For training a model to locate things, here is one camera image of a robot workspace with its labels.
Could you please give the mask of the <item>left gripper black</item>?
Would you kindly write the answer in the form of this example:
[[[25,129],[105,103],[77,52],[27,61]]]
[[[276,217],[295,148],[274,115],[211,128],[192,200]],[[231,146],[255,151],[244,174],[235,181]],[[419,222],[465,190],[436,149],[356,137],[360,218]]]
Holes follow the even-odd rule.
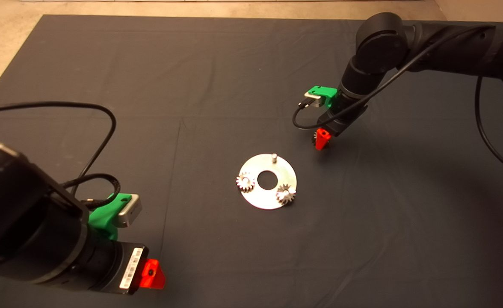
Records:
[[[141,288],[164,289],[166,277],[156,259],[147,259],[149,249],[144,244],[115,242],[116,258],[107,275],[105,293],[133,295]]]

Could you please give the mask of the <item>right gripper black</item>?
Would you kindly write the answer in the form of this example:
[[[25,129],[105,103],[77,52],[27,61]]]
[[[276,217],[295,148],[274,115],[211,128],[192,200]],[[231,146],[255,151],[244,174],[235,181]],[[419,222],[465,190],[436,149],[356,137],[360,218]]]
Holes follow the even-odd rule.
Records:
[[[320,117],[318,117],[318,123],[326,121],[327,119],[334,117],[340,111],[347,109],[352,104],[357,102],[358,99],[349,97],[347,95],[336,95],[331,102],[331,107],[325,111]],[[314,133],[314,148],[318,151],[326,149],[330,143],[332,136],[337,137],[344,130],[349,128],[354,121],[356,121],[365,111],[367,110],[367,105],[362,104],[361,107],[356,107],[351,111],[345,113],[344,115],[337,117],[333,121],[322,125]]]

